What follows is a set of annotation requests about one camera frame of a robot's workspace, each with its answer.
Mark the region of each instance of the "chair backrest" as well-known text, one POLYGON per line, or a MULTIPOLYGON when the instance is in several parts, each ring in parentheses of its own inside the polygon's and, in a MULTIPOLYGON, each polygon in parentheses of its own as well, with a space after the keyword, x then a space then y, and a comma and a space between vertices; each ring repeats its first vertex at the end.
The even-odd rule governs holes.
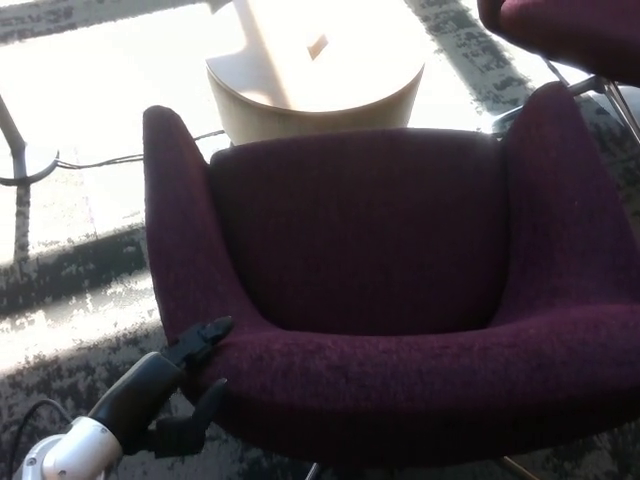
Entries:
POLYGON ((508 263, 499 152, 488 136, 420 130, 247 144, 214 155, 214 205, 244 288, 281 328, 481 328, 508 263))

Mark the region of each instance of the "power cord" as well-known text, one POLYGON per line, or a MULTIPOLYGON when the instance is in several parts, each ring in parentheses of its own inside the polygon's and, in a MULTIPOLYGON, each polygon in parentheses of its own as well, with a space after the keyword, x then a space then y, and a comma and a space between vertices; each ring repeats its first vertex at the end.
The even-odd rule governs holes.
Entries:
POLYGON ((18 455, 18 448, 20 447, 20 440, 22 439, 24 429, 29 424, 29 420, 31 420, 36 412, 44 406, 52 407, 67 423, 70 424, 73 422, 73 418, 71 417, 71 415, 69 415, 64 407, 55 400, 45 398, 42 400, 38 400, 36 403, 31 405, 31 408, 29 408, 29 410, 27 410, 27 413, 24 414, 24 417, 22 417, 20 425, 18 425, 18 430, 16 430, 15 437, 13 438, 13 444, 11 445, 11 450, 9 452, 9 458, 7 461, 7 480, 12 480, 13 478, 15 466, 14 464, 16 463, 16 456, 18 455))
MULTIPOLYGON (((224 130, 216 130, 215 132, 209 132, 209 133, 205 133, 204 135, 198 135, 197 137, 193 137, 193 139, 196 142, 199 142, 200 140, 204 140, 205 138, 217 137, 218 135, 222 135, 224 133, 225 133, 224 130)), ((139 162, 143 158, 144 157, 142 154, 137 154, 137 155, 126 155, 124 157, 111 158, 109 160, 104 160, 102 162, 88 163, 84 165, 80 165, 77 163, 69 163, 69 162, 65 162, 64 160, 58 160, 56 163, 58 167, 64 168, 67 170, 85 170, 87 168, 106 167, 109 165, 120 165, 123 163, 139 162)))

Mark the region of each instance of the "chair seat cushion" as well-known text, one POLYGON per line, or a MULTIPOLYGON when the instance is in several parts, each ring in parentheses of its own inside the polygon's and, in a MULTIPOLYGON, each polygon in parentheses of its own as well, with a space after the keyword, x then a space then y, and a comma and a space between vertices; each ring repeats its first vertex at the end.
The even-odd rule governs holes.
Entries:
POLYGON ((506 0, 500 27, 523 48, 640 86, 640 1, 506 0))
POLYGON ((231 336, 186 393, 228 378, 220 425, 293 458, 368 467, 495 458, 640 415, 639 314, 590 306, 399 337, 273 328, 231 336))

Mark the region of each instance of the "carpet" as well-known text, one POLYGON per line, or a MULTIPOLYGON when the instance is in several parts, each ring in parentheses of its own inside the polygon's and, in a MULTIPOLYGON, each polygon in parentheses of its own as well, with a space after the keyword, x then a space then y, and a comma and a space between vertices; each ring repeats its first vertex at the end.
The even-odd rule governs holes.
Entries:
MULTIPOLYGON (((55 143, 68 162, 139 152, 141 113, 155 103, 178 111, 194 135, 215 130, 220 122, 202 60, 207 22, 221 3, 0 0, 0 92, 26 136, 55 143)), ((488 34, 472 0, 408 4, 429 36, 412 126, 479 129, 488 116, 554 79, 540 59, 488 34)), ((596 100, 579 103, 640 238, 640 152, 596 100)), ((224 139, 201 144, 207 155, 225 146, 224 139)), ((163 340, 147 270, 139 163, 58 169, 31 188, 0 187, 3 462, 29 405, 51 397, 73 415, 85 413, 163 340)), ((167 413, 189 411, 180 395, 167 407, 167 413)), ((640 478, 639 425, 518 460, 550 480, 640 478)), ((60 426, 43 411, 21 454, 60 426)), ((117 473, 122 479, 296 479, 308 467, 212 427, 197 457, 156 461, 138 454, 124 459, 117 473)), ((323 478, 511 477, 479 462, 428 471, 329 471, 323 478)))

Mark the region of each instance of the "purple chair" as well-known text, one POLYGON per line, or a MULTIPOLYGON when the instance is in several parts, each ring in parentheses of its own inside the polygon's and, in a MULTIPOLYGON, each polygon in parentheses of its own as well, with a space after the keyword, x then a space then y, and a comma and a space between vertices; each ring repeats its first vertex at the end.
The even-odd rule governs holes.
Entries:
POLYGON ((640 256, 569 91, 508 136, 399 129, 202 158, 144 115, 149 261, 168 341, 236 329, 230 434, 318 464, 501 459, 640 416, 640 256))
POLYGON ((592 77, 571 85, 571 91, 605 94, 640 144, 640 126, 617 86, 640 87, 640 1, 478 0, 478 8, 487 29, 541 55, 556 74, 550 61, 592 72, 592 77))

